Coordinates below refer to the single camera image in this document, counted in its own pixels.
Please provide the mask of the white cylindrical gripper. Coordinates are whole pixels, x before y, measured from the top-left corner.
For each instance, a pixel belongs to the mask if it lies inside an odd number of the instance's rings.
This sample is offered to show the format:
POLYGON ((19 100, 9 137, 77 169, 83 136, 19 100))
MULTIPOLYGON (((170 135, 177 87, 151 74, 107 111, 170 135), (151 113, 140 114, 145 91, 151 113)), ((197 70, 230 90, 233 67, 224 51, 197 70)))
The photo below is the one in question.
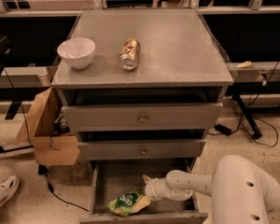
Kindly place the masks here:
POLYGON ((150 178, 147 175, 142 175, 145 186, 145 194, 141 196, 132 206, 131 212, 138 213, 142 209, 150 205, 151 201, 160 201, 169 193, 169 187, 165 178, 150 178))

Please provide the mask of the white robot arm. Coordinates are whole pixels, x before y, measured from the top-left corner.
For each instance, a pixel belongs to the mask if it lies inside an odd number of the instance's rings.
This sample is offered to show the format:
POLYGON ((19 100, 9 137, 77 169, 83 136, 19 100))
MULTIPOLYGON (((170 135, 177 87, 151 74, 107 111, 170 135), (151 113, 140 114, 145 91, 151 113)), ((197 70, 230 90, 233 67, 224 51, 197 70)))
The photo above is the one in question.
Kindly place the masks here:
POLYGON ((173 170, 164 178, 143 179, 145 191, 134 212, 162 199, 185 201, 194 191, 212 199, 213 224, 269 224, 268 215, 280 209, 280 184, 238 155, 222 157, 210 175, 173 170))

